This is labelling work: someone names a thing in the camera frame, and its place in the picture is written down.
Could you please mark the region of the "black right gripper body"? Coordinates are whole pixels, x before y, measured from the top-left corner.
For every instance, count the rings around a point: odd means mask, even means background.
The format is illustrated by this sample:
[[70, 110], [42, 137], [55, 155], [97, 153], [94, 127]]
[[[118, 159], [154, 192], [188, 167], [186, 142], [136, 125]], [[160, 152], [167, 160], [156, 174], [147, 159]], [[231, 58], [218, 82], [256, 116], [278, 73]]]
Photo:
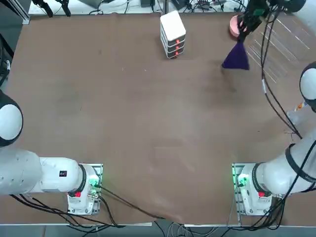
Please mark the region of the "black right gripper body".
[[269, 6], [266, 0], [249, 0], [244, 12], [244, 23], [255, 24], [261, 22], [269, 13]]

